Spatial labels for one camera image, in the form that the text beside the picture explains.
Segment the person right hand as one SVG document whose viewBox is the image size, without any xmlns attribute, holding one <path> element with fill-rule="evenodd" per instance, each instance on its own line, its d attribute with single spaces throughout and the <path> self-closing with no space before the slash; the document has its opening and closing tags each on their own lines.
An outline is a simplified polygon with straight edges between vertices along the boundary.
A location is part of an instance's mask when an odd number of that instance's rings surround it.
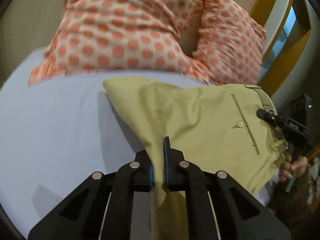
<svg viewBox="0 0 320 240">
<path fill-rule="evenodd" d="M 279 180 L 282 182 L 290 180 L 294 173 L 297 178 L 300 178 L 306 172 L 308 163 L 308 159 L 305 156 L 300 156 L 296 161 L 292 162 L 291 155 L 287 153 L 280 167 Z"/>
</svg>

